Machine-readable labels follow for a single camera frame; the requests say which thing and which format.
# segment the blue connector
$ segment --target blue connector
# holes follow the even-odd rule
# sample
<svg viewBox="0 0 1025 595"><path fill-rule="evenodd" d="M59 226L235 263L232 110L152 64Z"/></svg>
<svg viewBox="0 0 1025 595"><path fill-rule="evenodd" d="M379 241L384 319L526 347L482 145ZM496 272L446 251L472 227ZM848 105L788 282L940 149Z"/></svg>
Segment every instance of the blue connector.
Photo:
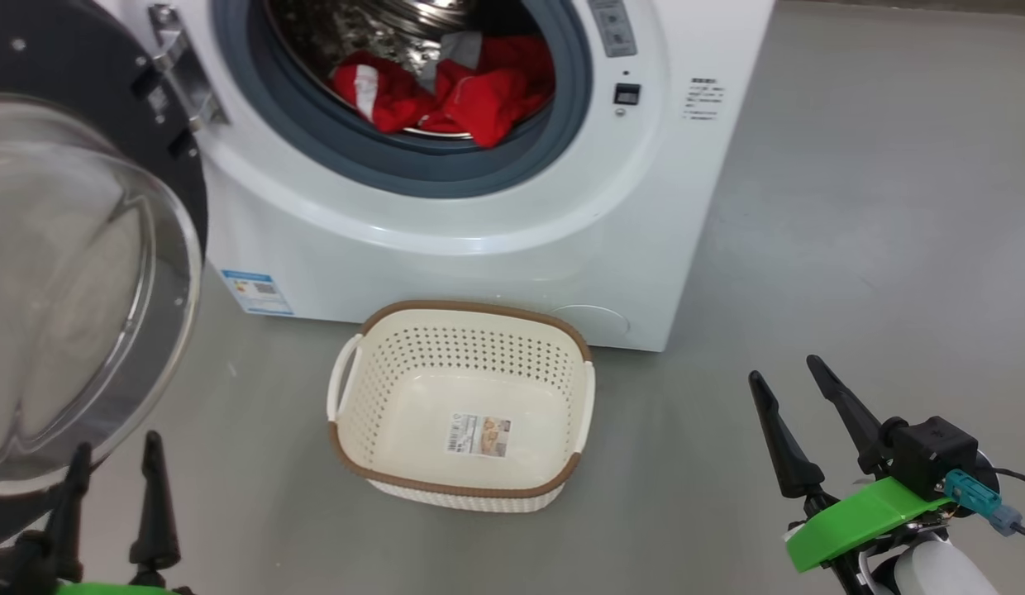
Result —
<svg viewBox="0 0 1025 595"><path fill-rule="evenodd" d="M988 520L993 529L1004 538L1015 533L1012 525L1019 524L1023 520L1023 515L1020 515L1019 511L1001 504L1001 494L989 489L979 479L966 474L965 471L948 472L942 492L957 505Z"/></svg>

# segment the concrete floor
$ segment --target concrete floor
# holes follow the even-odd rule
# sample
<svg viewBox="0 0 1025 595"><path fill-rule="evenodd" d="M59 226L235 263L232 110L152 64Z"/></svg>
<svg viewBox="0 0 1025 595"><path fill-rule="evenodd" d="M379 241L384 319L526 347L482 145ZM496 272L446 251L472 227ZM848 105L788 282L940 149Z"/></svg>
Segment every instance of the concrete floor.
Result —
<svg viewBox="0 0 1025 595"><path fill-rule="evenodd" d="M1025 0L809 0L861 6L908 8L909 10L959 10L992 15L1025 15Z"/></svg>
<svg viewBox="0 0 1025 595"><path fill-rule="evenodd" d="M585 457L532 516L383 495L332 454L323 394L354 327L252 317L207 276L147 425L168 445L202 595L803 593L746 376L766 373L837 495L859 478L818 353L880 419L943 414L1025 471L1025 19L783 4L670 348L600 351ZM94 474L87 579L126 581L141 432ZM1025 513L1025 486L1006 483ZM954 542L1025 593L1025 540Z"/></svg>

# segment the red garment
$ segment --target red garment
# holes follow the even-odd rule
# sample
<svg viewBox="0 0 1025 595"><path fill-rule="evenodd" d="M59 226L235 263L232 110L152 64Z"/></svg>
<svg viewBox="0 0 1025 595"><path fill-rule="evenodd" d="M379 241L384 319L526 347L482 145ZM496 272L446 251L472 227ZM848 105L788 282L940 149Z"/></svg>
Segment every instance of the red garment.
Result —
<svg viewBox="0 0 1025 595"><path fill-rule="evenodd" d="M332 75L332 90L385 134L414 125L436 105L409 72L365 50L351 53Z"/></svg>
<svg viewBox="0 0 1025 595"><path fill-rule="evenodd" d="M362 71L362 65L374 68L376 75ZM399 65L365 52L339 65L332 87L381 132L410 125L433 132L469 132L480 147L491 148L517 121L548 101L555 80L545 41L523 36L484 38L476 70L442 62L434 96Z"/></svg>

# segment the basket label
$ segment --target basket label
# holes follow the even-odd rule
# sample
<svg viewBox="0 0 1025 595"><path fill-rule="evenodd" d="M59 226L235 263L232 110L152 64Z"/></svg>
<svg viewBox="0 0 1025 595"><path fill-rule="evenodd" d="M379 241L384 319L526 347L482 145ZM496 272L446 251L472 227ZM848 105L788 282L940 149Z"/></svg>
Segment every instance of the basket label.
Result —
<svg viewBox="0 0 1025 595"><path fill-rule="evenodd" d="M448 452L504 459L512 423L489 414L455 413L450 418Z"/></svg>

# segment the door hinge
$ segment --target door hinge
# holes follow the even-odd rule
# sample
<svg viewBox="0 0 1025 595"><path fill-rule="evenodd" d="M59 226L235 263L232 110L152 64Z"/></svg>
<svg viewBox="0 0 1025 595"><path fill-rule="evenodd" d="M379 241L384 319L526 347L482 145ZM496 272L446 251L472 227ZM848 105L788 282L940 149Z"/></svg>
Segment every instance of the door hinge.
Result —
<svg viewBox="0 0 1025 595"><path fill-rule="evenodd" d="M191 130L198 131L209 121L225 121L222 106L200 66L177 8L173 4L151 4L149 22L160 45L153 63L171 83L178 102L189 114Z"/></svg>

